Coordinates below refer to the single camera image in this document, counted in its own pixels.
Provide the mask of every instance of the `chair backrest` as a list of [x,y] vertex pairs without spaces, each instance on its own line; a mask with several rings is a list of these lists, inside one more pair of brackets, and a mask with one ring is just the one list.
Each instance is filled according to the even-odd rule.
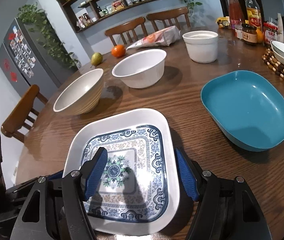
[[1,132],[5,136],[13,136],[24,143],[24,134],[18,130],[21,129],[22,126],[28,130],[31,129],[31,126],[25,122],[25,120],[29,120],[31,123],[35,122],[35,120],[29,116],[30,112],[36,116],[39,115],[39,112],[33,109],[35,98],[38,98],[43,104],[47,103],[47,99],[40,93],[40,88],[37,85],[31,85],[8,118],[3,122]]
[[190,28],[190,21],[189,21],[189,17],[187,15],[188,13],[188,8],[187,7],[182,7],[182,8],[177,8],[177,9],[172,9],[172,10],[168,10],[168,11],[163,11],[163,12],[157,12],[157,13],[150,13],[146,16],[146,18],[151,21],[152,26],[154,28],[154,30],[157,32],[159,29],[155,23],[155,20],[158,21],[162,21],[164,27],[168,27],[165,20],[167,20],[169,22],[169,26],[173,26],[173,23],[171,21],[171,19],[174,19],[176,27],[181,30],[180,24],[178,22],[177,17],[179,17],[180,15],[184,14],[185,20],[186,20],[186,24],[187,26]]
[[144,37],[146,37],[148,34],[146,32],[146,28],[145,28],[144,23],[145,23],[145,18],[144,17],[139,17],[139,18],[136,18],[136,19],[134,19],[132,21],[129,21],[127,23],[123,23],[121,25],[118,25],[118,26],[115,26],[113,28],[110,28],[110,29],[106,30],[104,32],[104,34],[111,39],[111,41],[112,41],[114,46],[116,46],[116,42],[115,42],[115,40],[114,40],[112,35],[115,35],[115,34],[119,34],[121,36],[121,38],[122,38],[123,43],[127,44],[127,42],[126,42],[126,40],[124,38],[124,35],[123,35],[123,33],[126,33],[129,42],[133,43],[133,40],[132,40],[132,38],[130,36],[129,31],[132,31],[133,37],[134,37],[135,41],[138,41],[139,39],[138,39],[138,36],[137,36],[137,34],[136,34],[134,29],[136,27],[138,27],[139,25],[141,25]]

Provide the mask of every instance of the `plastic bag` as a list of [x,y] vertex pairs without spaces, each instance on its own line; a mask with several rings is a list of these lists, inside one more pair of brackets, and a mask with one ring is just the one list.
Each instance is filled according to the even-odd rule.
[[169,46],[180,39],[180,31],[176,26],[159,30],[128,46],[127,49],[141,47]]

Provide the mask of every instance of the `wooden table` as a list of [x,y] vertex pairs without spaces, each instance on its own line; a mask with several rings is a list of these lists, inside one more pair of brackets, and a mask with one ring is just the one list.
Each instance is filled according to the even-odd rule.
[[[233,145],[221,132],[201,103],[200,90],[209,80],[235,70],[251,70],[265,77],[284,96],[284,81],[263,63],[265,48],[252,47],[219,30],[218,60],[211,64],[193,62],[183,40],[169,47],[164,75],[154,86],[131,89],[115,79],[112,68],[121,59],[106,55],[99,65],[105,71],[105,86],[97,107],[90,113],[62,117],[53,112],[53,104],[68,84],[80,76],[75,73],[55,93],[38,116],[25,139],[17,172],[17,182],[64,168],[70,144],[85,125],[140,107],[160,111],[168,120],[175,147],[183,146],[191,159],[217,176],[233,179],[243,176],[255,194],[274,240],[284,236],[284,142],[261,153],[252,153]],[[127,55],[135,53],[131,49]],[[181,193],[180,209],[172,222],[148,239],[184,239],[196,205]],[[98,238],[116,239],[98,233]]]

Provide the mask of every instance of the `orange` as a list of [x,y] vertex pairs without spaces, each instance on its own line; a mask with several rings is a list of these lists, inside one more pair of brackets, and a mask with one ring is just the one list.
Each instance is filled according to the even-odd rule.
[[123,45],[116,45],[112,48],[111,54],[114,57],[122,57],[125,54],[125,47]]
[[262,43],[263,42],[263,32],[259,29],[257,29],[257,42]]

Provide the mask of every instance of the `blue bowl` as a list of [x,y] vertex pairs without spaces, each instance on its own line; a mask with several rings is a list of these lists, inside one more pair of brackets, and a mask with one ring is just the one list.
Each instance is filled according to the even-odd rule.
[[284,140],[284,98],[257,73],[238,70],[212,79],[201,100],[224,135],[242,149],[261,152]]

